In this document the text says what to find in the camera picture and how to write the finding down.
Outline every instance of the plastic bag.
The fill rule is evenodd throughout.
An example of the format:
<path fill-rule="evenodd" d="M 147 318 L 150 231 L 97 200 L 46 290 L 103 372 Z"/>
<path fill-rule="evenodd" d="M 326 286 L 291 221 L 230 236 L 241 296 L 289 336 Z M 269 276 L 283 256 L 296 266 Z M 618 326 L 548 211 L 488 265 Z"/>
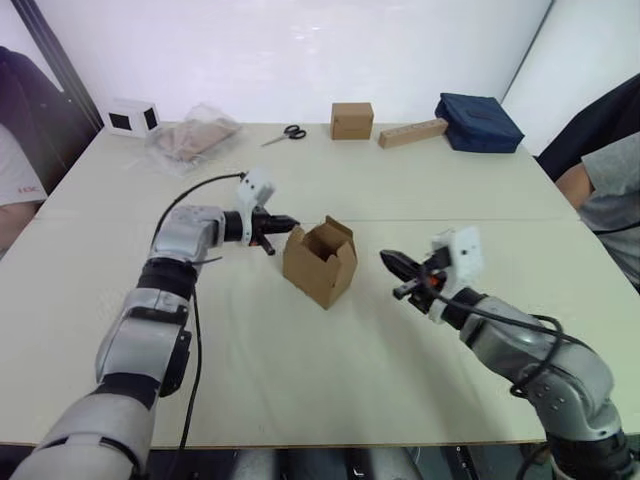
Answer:
<path fill-rule="evenodd" d="M 202 161 L 230 148 L 230 139 L 240 128 L 221 111 L 200 104 L 189 111 L 184 122 L 151 132 L 145 143 L 146 154 L 163 170 L 186 175 Z"/>

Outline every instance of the person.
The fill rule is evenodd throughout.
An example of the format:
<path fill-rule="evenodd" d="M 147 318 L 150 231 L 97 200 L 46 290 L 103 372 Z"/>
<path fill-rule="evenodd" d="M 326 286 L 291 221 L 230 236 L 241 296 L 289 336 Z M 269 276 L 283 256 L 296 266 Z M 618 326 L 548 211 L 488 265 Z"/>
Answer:
<path fill-rule="evenodd" d="M 0 259 L 46 198 L 20 144 L 0 124 Z"/>
<path fill-rule="evenodd" d="M 556 185 L 640 292 L 640 132 L 582 156 Z"/>

